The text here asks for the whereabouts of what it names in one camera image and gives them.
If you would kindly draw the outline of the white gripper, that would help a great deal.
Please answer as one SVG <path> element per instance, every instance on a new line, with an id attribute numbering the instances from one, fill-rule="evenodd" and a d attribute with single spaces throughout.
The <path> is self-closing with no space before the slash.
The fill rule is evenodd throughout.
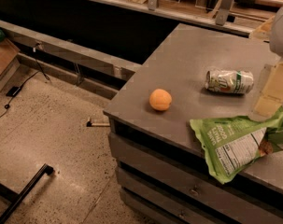
<path id="1" fill-rule="evenodd" d="M 283 58 L 283 6 L 276 13 L 269 36 L 270 50 Z M 249 118 L 265 121 L 283 105 L 283 59 L 266 64 L 254 91 Z"/>

